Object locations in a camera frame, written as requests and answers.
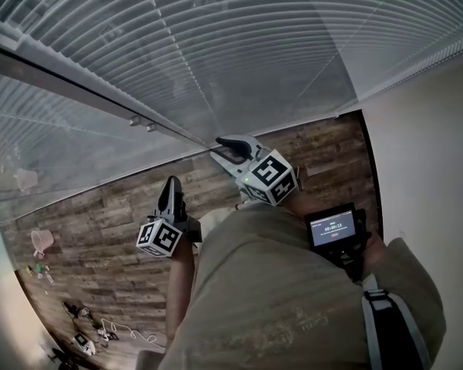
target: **beige shirt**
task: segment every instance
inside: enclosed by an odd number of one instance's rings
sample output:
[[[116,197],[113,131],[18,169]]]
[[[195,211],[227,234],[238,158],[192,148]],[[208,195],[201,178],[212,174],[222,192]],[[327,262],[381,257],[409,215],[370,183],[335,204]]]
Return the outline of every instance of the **beige shirt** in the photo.
[[[445,322],[427,272],[396,239],[373,273],[406,301],[434,360]],[[309,250],[304,223],[281,207],[237,211],[203,244],[188,312],[159,369],[369,368],[362,294]]]

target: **person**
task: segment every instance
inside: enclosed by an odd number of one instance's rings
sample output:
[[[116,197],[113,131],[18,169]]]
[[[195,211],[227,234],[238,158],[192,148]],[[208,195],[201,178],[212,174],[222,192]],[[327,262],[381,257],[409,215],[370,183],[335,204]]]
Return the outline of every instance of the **person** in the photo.
[[[159,369],[370,368],[362,287],[309,250],[303,217],[326,208],[296,192],[281,207],[237,210],[208,234],[197,267],[181,240]],[[363,275],[403,298],[434,361],[446,329],[438,290],[401,238],[386,246],[372,233]],[[151,368],[147,353],[137,368]]]

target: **floor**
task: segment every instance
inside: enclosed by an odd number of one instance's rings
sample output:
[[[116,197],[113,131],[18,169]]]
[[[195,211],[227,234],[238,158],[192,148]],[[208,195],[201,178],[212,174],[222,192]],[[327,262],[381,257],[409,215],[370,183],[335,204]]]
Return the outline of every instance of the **floor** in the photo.
[[[378,230],[376,191],[358,114],[270,133],[260,140],[303,169],[307,193],[333,206],[354,201],[366,210],[367,227]],[[169,175],[181,179],[193,217],[238,202],[232,180],[208,154],[201,154],[60,201],[2,228],[32,306],[60,343],[73,349],[76,329],[61,304],[68,301],[87,306],[97,320],[127,325],[165,344],[169,262],[155,260],[134,244]],[[40,264],[49,266],[54,284],[25,272],[26,266],[38,263],[32,229],[53,232],[55,243]],[[87,320],[75,323],[98,341]],[[105,325],[109,330],[110,323]],[[133,368],[139,350],[157,351],[140,336],[132,339],[123,328],[117,328],[117,335],[120,340],[111,341],[108,348],[96,345],[100,353],[88,363],[94,368]]]

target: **forearm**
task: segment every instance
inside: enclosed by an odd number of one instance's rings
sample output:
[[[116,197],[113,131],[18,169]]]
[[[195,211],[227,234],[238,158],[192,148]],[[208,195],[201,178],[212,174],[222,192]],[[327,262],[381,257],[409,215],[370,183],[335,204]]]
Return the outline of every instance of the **forearm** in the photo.
[[[178,243],[171,259],[167,288],[167,349],[187,312],[194,280],[192,244],[184,237]]]
[[[386,254],[387,247],[379,234],[372,233],[372,237],[367,240],[365,251],[363,252],[363,276],[366,277],[373,272],[374,267]]]
[[[329,205],[317,200],[314,196],[305,192],[300,192],[299,190],[295,190],[288,195],[287,198],[281,202],[281,205],[294,213],[298,218],[303,218],[308,214],[330,208]]]

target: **white cable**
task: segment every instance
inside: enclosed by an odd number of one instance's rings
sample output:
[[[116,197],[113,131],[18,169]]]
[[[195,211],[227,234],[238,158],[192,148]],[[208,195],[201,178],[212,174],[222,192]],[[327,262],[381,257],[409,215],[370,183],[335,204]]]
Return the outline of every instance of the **white cable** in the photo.
[[[150,344],[153,344],[153,345],[156,345],[158,348],[161,348],[161,349],[164,349],[163,346],[159,345],[156,343],[156,340],[157,340],[157,337],[155,335],[149,335],[148,338],[145,338],[139,331],[137,330],[132,330],[131,328],[129,328],[128,326],[126,325],[121,325],[121,324],[117,324],[116,322],[112,322],[112,321],[108,321],[107,319],[105,318],[101,318],[101,323],[103,325],[103,328],[106,330],[105,328],[105,321],[106,322],[109,322],[111,323],[111,331],[117,331],[117,327],[115,325],[119,325],[121,326],[122,328],[127,328],[130,330],[130,337],[131,338],[137,338],[137,336],[135,335],[136,333],[139,333],[139,336],[142,337],[144,340],[146,340],[148,343]]]

